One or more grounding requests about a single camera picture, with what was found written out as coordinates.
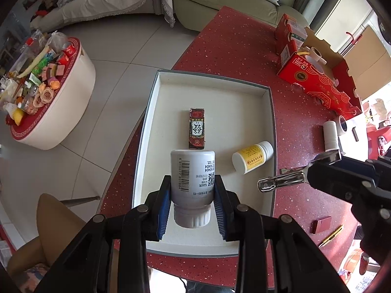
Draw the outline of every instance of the small red box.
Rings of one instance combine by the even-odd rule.
[[[205,148],[205,111],[190,109],[189,149]]]
[[[286,26],[286,23],[288,20],[296,22],[296,19],[289,16],[288,14],[283,14],[282,18],[280,19],[276,30],[274,31],[274,37],[277,40],[276,43],[276,54],[281,54],[282,50],[284,49],[285,45],[289,42],[288,35],[290,33],[289,28]]]
[[[312,222],[311,233],[319,234],[320,232],[329,230],[331,226],[331,216],[327,216],[322,219],[314,220]]]
[[[301,86],[305,93],[319,98],[323,106],[334,110],[346,120],[361,114],[360,99],[355,97],[356,86],[348,74],[346,61],[340,54],[333,52],[326,41],[319,40],[311,29],[305,30],[308,37],[299,50],[294,41],[288,40],[287,30],[279,31],[278,34],[282,35],[278,35],[276,49],[282,51],[277,62],[277,75],[290,84]],[[306,46],[315,47],[327,61],[326,65],[320,64],[323,72],[320,73],[306,59],[305,54],[300,55]],[[337,87],[334,86],[334,79],[339,81]]]

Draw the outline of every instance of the artificial flower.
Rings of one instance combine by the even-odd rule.
[[[50,88],[52,88],[53,90],[59,89],[59,88],[60,88],[60,82],[59,82],[57,79],[51,80],[51,81],[49,82],[49,86],[50,86]]]
[[[41,93],[41,100],[44,104],[48,104],[53,100],[54,90],[50,87],[46,87],[45,90]]]
[[[42,102],[40,93],[37,93],[35,95],[34,100],[33,100],[33,106],[36,107],[36,108],[40,108],[40,107],[44,106],[44,103]]]
[[[40,87],[38,88],[40,94],[43,93],[43,91],[45,90],[45,88],[46,88],[45,83],[41,83],[41,84],[40,84]]]

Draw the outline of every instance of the floor tile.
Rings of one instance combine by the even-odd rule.
[[[70,199],[81,157],[62,145],[42,151],[19,143],[4,122],[0,122],[0,144],[0,201],[27,242],[38,235],[38,198],[48,193],[59,200]]]
[[[77,173],[73,199],[83,197],[102,197],[109,181],[111,173],[82,159],[79,172]],[[99,206],[99,200],[71,207],[71,210],[81,219],[89,221],[96,214]]]
[[[147,106],[157,68],[129,65],[99,116],[83,157],[113,171]]]
[[[87,109],[76,127],[62,141],[62,145],[82,156],[99,115],[115,85],[129,64],[93,60],[96,70],[95,86]]]
[[[76,23],[61,31],[80,39],[91,59],[131,63],[162,24],[167,23],[160,15],[124,14]]]
[[[179,22],[173,28],[162,25],[132,63],[171,69],[198,33],[184,28]]]

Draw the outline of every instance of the red tablecloth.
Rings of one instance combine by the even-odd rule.
[[[68,77],[69,73],[71,72],[76,59],[79,56],[79,51],[80,51],[80,41],[79,39],[75,37],[70,37],[68,40],[72,43],[72,45],[75,47],[76,52],[69,57],[69,62],[67,63],[64,71],[64,76],[59,79],[61,87],[57,90],[54,91],[54,98],[53,101],[50,102],[49,104],[44,105],[43,107],[39,108],[36,114],[26,114],[22,120],[22,123],[20,126],[17,125],[12,125],[11,126],[11,134],[14,137],[15,140],[22,140],[26,136],[30,134],[30,132],[35,128],[35,126],[40,122],[42,117],[44,116],[45,112],[49,109],[50,105],[55,101],[55,97],[58,92],[61,91],[62,86],[66,82],[66,78]]]
[[[175,70],[208,73],[269,86],[272,92],[277,136],[277,165],[303,166],[324,151],[322,124],[332,111],[276,76],[274,28],[231,8],[223,7],[175,64]],[[125,157],[103,200],[101,213],[125,214],[131,207],[134,171],[142,123],[136,129]],[[342,223],[344,231],[322,252],[338,269],[353,239],[357,221],[350,206],[332,196],[300,184],[276,191],[274,217],[291,215],[309,233],[314,219],[332,216],[328,232],[310,235],[319,243]],[[188,280],[214,285],[235,285],[237,257],[178,258],[147,254],[149,266]],[[274,286],[270,250],[268,284]]]

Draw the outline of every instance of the white medicine bottle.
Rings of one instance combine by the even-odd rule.
[[[199,228],[209,223],[214,180],[214,151],[171,151],[171,199],[179,226]]]

